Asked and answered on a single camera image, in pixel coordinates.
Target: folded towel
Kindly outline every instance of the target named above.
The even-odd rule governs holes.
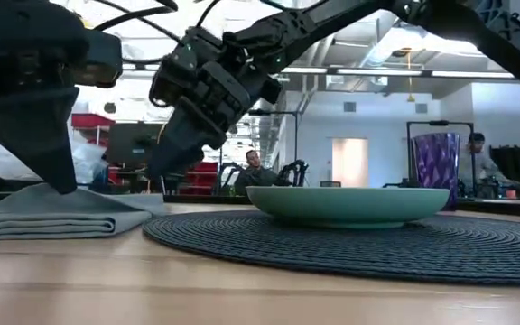
[[[0,201],[0,239],[110,237],[164,214],[161,195],[60,195],[39,184]]]

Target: man sitting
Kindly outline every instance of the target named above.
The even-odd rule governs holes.
[[[247,186],[272,186],[278,179],[275,172],[262,167],[260,157],[256,150],[246,153],[248,168],[240,172],[234,182],[234,191],[238,196],[246,196]]]

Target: computer monitor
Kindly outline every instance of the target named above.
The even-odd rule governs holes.
[[[109,128],[106,158],[109,163],[139,165],[152,156],[162,125],[145,123],[114,124]]]

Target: white wall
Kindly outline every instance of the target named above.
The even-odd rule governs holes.
[[[368,140],[368,186],[380,187],[399,182],[407,174],[406,121],[427,121],[440,118],[440,103],[428,94],[415,94],[417,103],[427,103],[429,114],[415,113],[408,95],[365,93],[317,94],[302,118],[299,128],[299,158],[310,168],[307,184],[320,186],[331,177],[332,138]],[[343,113],[344,101],[356,101],[357,113]],[[427,127],[415,125],[412,135],[426,133]],[[293,143],[286,142],[287,149]]]
[[[417,115],[406,102],[406,94],[383,97],[379,94],[322,93],[314,96],[299,131],[299,158],[310,168],[307,184],[319,186],[331,178],[332,138],[368,140],[369,186],[379,187],[400,181],[407,175],[406,121],[447,119],[473,122],[475,131],[485,134],[487,144],[520,145],[520,85],[474,83],[443,98],[432,100],[427,94],[416,94],[418,103],[429,104],[428,115]],[[343,113],[344,101],[356,101],[357,113]],[[289,100],[289,109],[296,103]],[[281,165],[292,161],[293,128],[286,127],[285,140],[279,151]],[[412,136],[429,132],[456,132],[466,143],[469,129],[465,126],[432,128],[414,126]]]
[[[487,144],[520,146],[520,85],[472,84],[475,129]]]
[[[468,84],[441,99],[441,119],[451,122],[474,123],[472,94],[472,85]],[[458,134],[462,144],[469,140],[470,129],[467,125],[450,125],[440,130]]]

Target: door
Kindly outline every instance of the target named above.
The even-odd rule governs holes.
[[[332,139],[332,180],[342,187],[368,186],[367,139]]]

